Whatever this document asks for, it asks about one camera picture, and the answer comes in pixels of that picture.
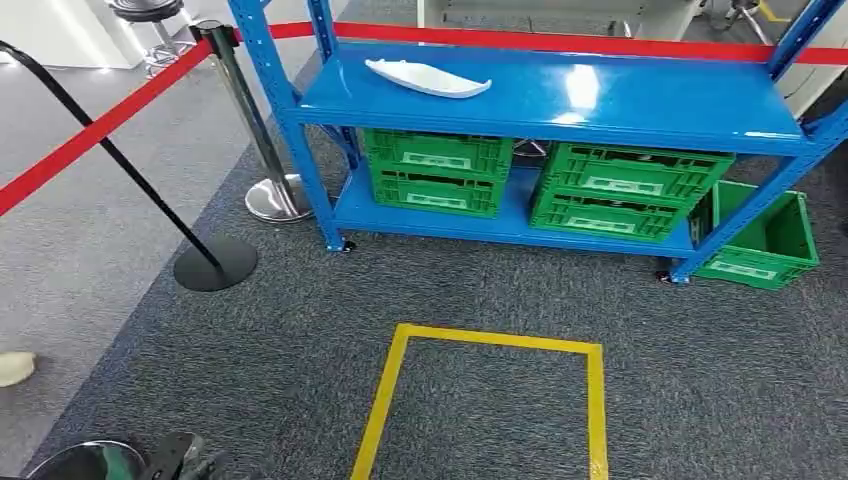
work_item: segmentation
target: retractable belt barrier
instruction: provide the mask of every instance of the retractable belt barrier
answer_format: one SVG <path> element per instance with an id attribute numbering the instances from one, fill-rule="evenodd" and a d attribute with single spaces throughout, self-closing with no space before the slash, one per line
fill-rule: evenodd
<path id="1" fill-rule="evenodd" d="M 336 34 L 340 37 L 365 40 L 619 56 L 765 63 L 774 51 L 774 47 L 764 45 L 649 41 L 586 35 L 434 29 L 344 22 L 334 25 Z M 295 22 L 271 25 L 270 31 L 275 39 L 311 36 L 312 24 Z M 209 42 L 200 39 L 196 46 L 186 51 L 176 62 L 6 184 L 0 190 L 0 216 L 74 163 L 212 53 Z M 848 49 L 807 48 L 796 63 L 848 65 Z"/>

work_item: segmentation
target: white plastic object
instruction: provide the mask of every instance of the white plastic object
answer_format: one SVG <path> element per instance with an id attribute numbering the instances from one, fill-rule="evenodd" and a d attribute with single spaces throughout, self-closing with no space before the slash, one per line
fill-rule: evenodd
<path id="1" fill-rule="evenodd" d="M 23 382 L 35 371 L 35 354 L 30 352 L 0 353 L 0 387 Z"/>
<path id="2" fill-rule="evenodd" d="M 473 97 L 492 86 L 491 80 L 486 80 L 486 83 L 477 83 L 426 63 L 407 63 L 406 60 L 389 62 L 380 59 L 376 62 L 365 60 L 365 65 L 377 75 L 398 85 L 439 97 Z"/>

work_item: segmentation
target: stanchion base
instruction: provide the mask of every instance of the stanchion base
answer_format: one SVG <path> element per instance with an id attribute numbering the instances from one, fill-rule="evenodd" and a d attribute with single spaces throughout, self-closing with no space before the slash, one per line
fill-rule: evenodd
<path id="1" fill-rule="evenodd" d="M 263 222 L 271 223 L 293 223 L 312 216 L 312 209 L 309 207 L 309 200 L 303 190 L 300 175 L 290 173 L 286 175 L 286 180 L 291 187 L 292 202 L 297 206 L 296 211 L 292 212 L 280 205 L 274 198 L 271 180 L 266 178 L 252 186 L 244 196 L 244 203 L 250 213 Z"/>
<path id="2" fill-rule="evenodd" d="M 223 290 L 249 277 L 256 268 L 256 249 L 241 240 L 218 235 L 204 243 L 221 268 L 216 269 L 200 251 L 189 247 L 174 263 L 174 278 L 189 290 Z"/>
<path id="3" fill-rule="evenodd" d="M 26 477 L 29 480 L 131 480 L 144 471 L 144 459 L 129 445 L 96 440 L 68 447 Z"/>

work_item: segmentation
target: white shoe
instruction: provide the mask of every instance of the white shoe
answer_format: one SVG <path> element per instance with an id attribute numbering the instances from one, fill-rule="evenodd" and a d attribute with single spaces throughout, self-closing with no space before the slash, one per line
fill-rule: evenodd
<path id="1" fill-rule="evenodd" d="M 35 372 L 35 354 L 32 352 L 0 353 L 0 387 L 21 383 Z"/>

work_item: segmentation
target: blue metal shelf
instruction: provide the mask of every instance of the blue metal shelf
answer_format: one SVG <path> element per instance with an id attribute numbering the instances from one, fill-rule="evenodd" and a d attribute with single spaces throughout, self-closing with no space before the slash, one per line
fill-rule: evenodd
<path id="1" fill-rule="evenodd" d="M 421 62 L 492 87 L 456 100 L 382 79 Z M 762 65 L 343 43 L 298 107 L 304 123 L 792 155 L 809 143 Z"/>
<path id="2" fill-rule="evenodd" d="M 351 172 L 334 210 L 336 225 L 342 229 L 400 233 L 432 237 L 461 238 L 484 242 L 515 243 L 543 247 L 630 253 L 660 257 L 688 257 L 694 250 L 688 222 L 683 222 L 662 243 L 618 240 L 530 228 L 530 195 L 539 170 L 513 168 L 507 181 L 497 218 L 427 212 L 388 207 L 374 202 L 367 166 Z"/>
<path id="3" fill-rule="evenodd" d="M 389 43 L 339 43 L 328 0 L 306 2 L 324 62 L 301 95 L 286 77 L 262 11 L 267 1 L 229 0 L 274 119 L 324 235 L 341 251 L 340 229 L 506 242 L 678 258 L 686 282 L 783 192 L 848 136 L 848 102 L 798 125 L 772 83 L 846 0 L 810 0 L 765 65 L 525 52 Z M 467 78 L 491 79 L 464 100 L 431 97 L 372 73 L 364 60 L 423 62 Z M 351 175 L 335 207 L 312 157 L 305 124 L 321 125 L 347 154 Z M 501 212 L 479 219 L 374 203 L 367 166 L 350 127 L 779 155 L 780 165 L 693 250 L 685 222 L 663 243 L 531 229 L 536 172 L 514 169 Z"/>

